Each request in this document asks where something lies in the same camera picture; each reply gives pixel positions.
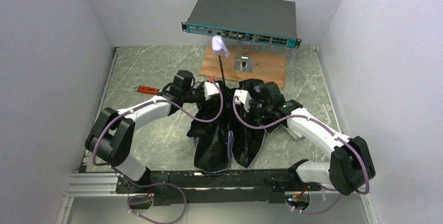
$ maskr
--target floor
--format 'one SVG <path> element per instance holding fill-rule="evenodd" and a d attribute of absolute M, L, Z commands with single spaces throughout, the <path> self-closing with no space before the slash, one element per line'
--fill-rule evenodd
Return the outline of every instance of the floor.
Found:
<path fill-rule="evenodd" d="M 332 102 L 323 78 L 317 53 L 312 46 L 289 49 L 271 45 L 246 45 L 257 51 L 285 54 L 285 88 L 287 100 L 295 99 L 315 117 L 330 127 L 340 130 Z M 118 49 L 118 57 L 106 91 L 103 107 L 128 108 L 151 98 L 133 90 L 136 85 L 162 88 L 173 80 L 177 70 L 191 71 L 197 81 L 207 79 L 198 75 L 206 50 L 198 46 L 124 46 Z M 229 81 L 228 86 L 237 83 Z M 196 114 L 193 104 L 185 109 Z M 195 170 L 193 157 L 195 146 L 186 132 L 191 119 L 181 112 L 142 127 L 134 135 L 132 153 L 151 170 Z M 262 150 L 251 169 L 288 168 L 301 159 L 328 161 L 327 156 L 307 139 L 293 139 L 283 128 L 267 134 Z M 242 169 L 231 161 L 230 169 Z M 107 167 L 94 167 L 89 162 L 88 172 L 112 171 Z"/>

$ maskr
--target metal frame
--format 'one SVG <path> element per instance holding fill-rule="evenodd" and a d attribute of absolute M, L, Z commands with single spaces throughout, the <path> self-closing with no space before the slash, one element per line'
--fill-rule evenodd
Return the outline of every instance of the metal frame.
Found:
<path fill-rule="evenodd" d="M 111 62 L 110 71 L 108 74 L 108 79 L 103 88 L 103 93 L 101 96 L 101 101 L 99 108 L 97 110 L 97 116 L 101 111 L 101 107 L 104 103 L 106 92 L 108 90 L 109 81 L 111 79 L 112 72 L 114 70 L 115 61 L 117 59 L 120 48 L 115 48 L 115 53 Z M 85 156 L 82 161 L 82 166 L 86 166 L 89 160 L 90 152 L 86 151 Z M 74 202 L 75 197 L 129 197 L 134 194 L 117 194 L 115 189 L 118 183 L 118 177 L 115 173 L 73 173 L 68 181 L 67 190 L 62 198 L 60 205 L 60 210 L 57 215 L 56 224 L 66 224 L 71 212 L 71 207 Z M 299 192 L 285 192 L 285 194 L 296 194 Z M 319 191 L 313 191 L 312 193 L 323 193 Z M 362 204 L 367 216 L 368 223 L 378 224 L 379 219 L 372 202 L 370 194 L 361 195 Z"/>

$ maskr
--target orange wire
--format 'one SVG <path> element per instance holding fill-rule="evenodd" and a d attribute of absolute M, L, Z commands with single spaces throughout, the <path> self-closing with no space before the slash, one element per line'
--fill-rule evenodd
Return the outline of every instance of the orange wire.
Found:
<path fill-rule="evenodd" d="M 295 195 L 293 195 L 292 197 L 294 197 L 294 198 L 299 198 L 299 197 L 301 197 L 301 196 L 306 192 L 307 189 L 308 189 L 308 186 L 305 186 L 305 188 L 303 188 L 303 191 L 301 191 L 301 193 L 299 193 L 299 194 L 295 194 Z"/>

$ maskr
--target black fabric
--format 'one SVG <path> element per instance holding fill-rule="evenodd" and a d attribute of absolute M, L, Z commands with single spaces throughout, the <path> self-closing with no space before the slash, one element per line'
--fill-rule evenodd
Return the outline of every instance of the black fabric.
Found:
<path fill-rule="evenodd" d="M 222 86 L 222 83 L 219 84 L 224 97 L 221 116 L 211 123 L 201 123 L 194 120 L 187 133 L 187 136 L 199 139 L 194 156 L 194 166 L 206 172 L 217 172 L 228 168 L 228 155 L 231 152 L 228 150 L 229 131 L 232 131 L 234 136 L 233 157 L 244 168 L 249 167 L 256 158 L 265 135 L 265 130 L 250 129 L 238 121 L 232 110 L 232 99 L 236 89 Z M 247 90 L 252 99 L 261 99 L 260 93 L 255 90 L 261 84 L 263 81 L 260 79 L 248 79 L 239 82 L 238 89 Z M 212 119 L 218 113 L 220 100 L 214 97 L 198 104 L 197 107 L 199 108 L 197 118 Z M 237 105 L 237 110 L 241 112 L 240 115 L 243 115 L 243 108 Z M 261 119 L 252 114 L 246 114 L 243 120 L 255 126 L 261 123 Z"/>

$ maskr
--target wooden board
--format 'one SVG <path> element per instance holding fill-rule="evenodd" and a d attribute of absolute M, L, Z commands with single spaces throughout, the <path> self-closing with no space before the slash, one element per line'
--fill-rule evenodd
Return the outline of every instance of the wooden board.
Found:
<path fill-rule="evenodd" d="M 236 49 L 235 47 L 228 48 L 231 56 L 229 58 L 224 56 L 221 58 L 226 80 L 241 81 L 255 78 L 262 79 L 265 83 L 273 81 L 277 83 L 280 88 L 285 86 L 285 55 L 243 49 L 243 53 L 254 58 L 254 69 L 252 70 L 252 73 L 246 73 L 234 70 Z M 200 75 L 217 78 L 222 77 L 220 65 L 218 63 L 218 56 L 213 54 L 210 45 L 206 48 L 205 57 L 203 58 L 202 67 L 200 68 Z"/>

